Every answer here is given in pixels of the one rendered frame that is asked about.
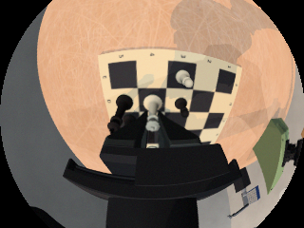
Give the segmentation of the chessboard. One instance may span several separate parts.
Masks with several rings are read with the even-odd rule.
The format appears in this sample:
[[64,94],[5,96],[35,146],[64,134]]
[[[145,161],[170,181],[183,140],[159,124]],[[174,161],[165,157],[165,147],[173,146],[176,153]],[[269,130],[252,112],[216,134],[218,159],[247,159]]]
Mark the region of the chessboard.
[[[199,136],[202,145],[214,144],[224,127],[235,101],[242,67],[193,52],[171,49],[132,49],[98,55],[101,83],[109,120],[115,116],[116,100],[128,95],[133,105],[125,115],[138,119],[144,111],[144,98],[161,97],[158,109]],[[193,87],[176,80],[186,70]],[[189,117],[183,118],[175,101],[187,101]]]

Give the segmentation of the white chess pawn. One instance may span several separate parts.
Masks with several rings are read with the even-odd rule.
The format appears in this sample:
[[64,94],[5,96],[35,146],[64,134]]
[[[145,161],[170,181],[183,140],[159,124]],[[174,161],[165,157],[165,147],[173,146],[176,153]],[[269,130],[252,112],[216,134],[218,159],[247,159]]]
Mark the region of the white chess pawn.
[[190,77],[190,75],[186,70],[180,70],[176,74],[176,80],[180,84],[184,84],[188,88],[192,87],[194,84],[193,81],[191,80],[191,78],[189,78],[189,77]]

